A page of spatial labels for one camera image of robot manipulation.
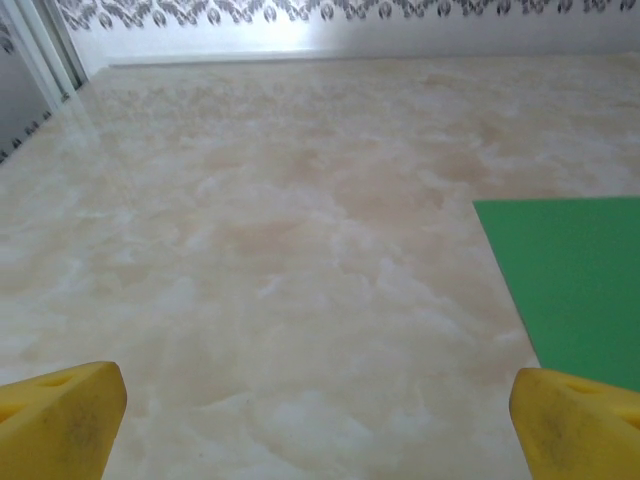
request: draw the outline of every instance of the white wall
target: white wall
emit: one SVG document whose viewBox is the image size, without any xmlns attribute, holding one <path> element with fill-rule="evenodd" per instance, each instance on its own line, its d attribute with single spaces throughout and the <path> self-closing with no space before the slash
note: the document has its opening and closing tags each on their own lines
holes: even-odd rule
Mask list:
<svg viewBox="0 0 640 480">
<path fill-rule="evenodd" d="M 640 50 L 636 0 L 51 1 L 89 75 L 165 61 Z"/>
<path fill-rule="evenodd" d="M 0 12 L 0 162 L 49 116 L 49 106 Z"/>
</svg>

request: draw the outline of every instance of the patterned border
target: patterned border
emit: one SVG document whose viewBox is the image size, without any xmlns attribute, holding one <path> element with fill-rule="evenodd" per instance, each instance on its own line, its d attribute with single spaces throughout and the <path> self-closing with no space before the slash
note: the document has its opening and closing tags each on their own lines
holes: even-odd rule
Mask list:
<svg viewBox="0 0 640 480">
<path fill-rule="evenodd" d="M 602 13 L 613 1 L 622 12 L 631 10 L 636 3 L 636 0 L 582 0 L 582 11 Z M 149 24 L 166 27 L 169 18 L 181 26 L 197 26 L 201 20 L 215 26 L 222 23 L 223 17 L 236 24 L 252 23 L 259 13 L 271 23 L 283 17 L 291 22 L 308 21 L 312 15 L 330 21 L 336 12 L 347 20 L 364 20 L 374 11 L 384 20 L 391 18 L 394 11 L 404 18 L 422 18 L 428 9 L 435 9 L 439 17 L 448 17 L 454 10 L 467 17 L 488 10 L 505 16 L 515 5 L 519 5 L 523 15 L 541 14 L 549 9 L 563 14 L 579 8 L 574 7 L 573 0 L 56 0 L 56 3 L 72 30 L 90 30 L 96 20 L 110 30 L 114 21 L 126 28 Z"/>
</svg>

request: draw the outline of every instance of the beige marble tile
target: beige marble tile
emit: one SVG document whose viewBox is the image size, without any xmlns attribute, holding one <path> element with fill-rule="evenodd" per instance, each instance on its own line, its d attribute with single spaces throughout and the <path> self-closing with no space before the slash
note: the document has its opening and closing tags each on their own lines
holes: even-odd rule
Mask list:
<svg viewBox="0 0 640 480">
<path fill-rule="evenodd" d="M 117 361 L 105 478 L 529 478 L 472 207 L 640 193 L 640 57 L 104 71 L 0 167 L 0 381 Z"/>
</svg>

